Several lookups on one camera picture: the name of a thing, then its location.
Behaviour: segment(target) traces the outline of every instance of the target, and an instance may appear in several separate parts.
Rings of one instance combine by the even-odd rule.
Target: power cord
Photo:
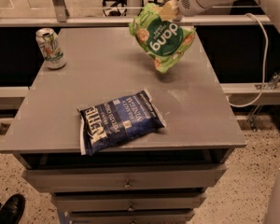
[[[229,102],[230,106],[238,107],[238,108],[243,108],[243,107],[247,107],[249,105],[254,104],[260,98],[260,96],[262,95],[262,92],[264,90],[265,69],[266,69],[266,61],[267,61],[267,54],[268,54],[268,47],[269,47],[269,38],[268,38],[267,32],[265,31],[261,21],[251,13],[246,13],[246,16],[248,16],[249,18],[251,18],[252,20],[256,21],[259,24],[259,26],[260,26],[260,28],[263,32],[263,35],[265,37],[265,48],[264,48],[263,64],[262,64],[262,83],[261,83],[261,89],[260,89],[259,95],[253,101],[251,101],[250,103],[245,104],[245,105],[235,105],[235,104],[232,104],[232,103]]]

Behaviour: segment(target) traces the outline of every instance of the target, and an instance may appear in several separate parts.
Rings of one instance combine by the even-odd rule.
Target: gray tabletop
[[[165,75],[128,28],[67,28],[67,64],[42,66],[0,145],[2,153],[80,152],[79,105],[98,105],[147,88],[167,128],[105,151],[243,147],[245,138],[196,36]]]

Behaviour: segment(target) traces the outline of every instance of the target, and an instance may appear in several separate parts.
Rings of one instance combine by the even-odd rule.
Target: bag of chips
[[[78,111],[82,155],[92,155],[165,127],[147,90]]]
[[[163,21],[161,7],[147,3],[139,16],[129,24],[130,34],[139,45],[154,59],[155,68],[165,73],[174,66],[191,46],[195,28],[190,31],[173,22]]]

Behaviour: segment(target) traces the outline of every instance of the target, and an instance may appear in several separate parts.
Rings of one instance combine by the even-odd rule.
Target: can
[[[36,42],[45,59],[45,65],[50,69],[59,69],[65,66],[63,51],[59,47],[57,34],[51,28],[42,28],[36,32]]]

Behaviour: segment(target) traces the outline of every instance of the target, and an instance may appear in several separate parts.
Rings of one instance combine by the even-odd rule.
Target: can top
[[[36,31],[36,36],[50,36],[54,34],[54,30],[51,28],[42,28]]]

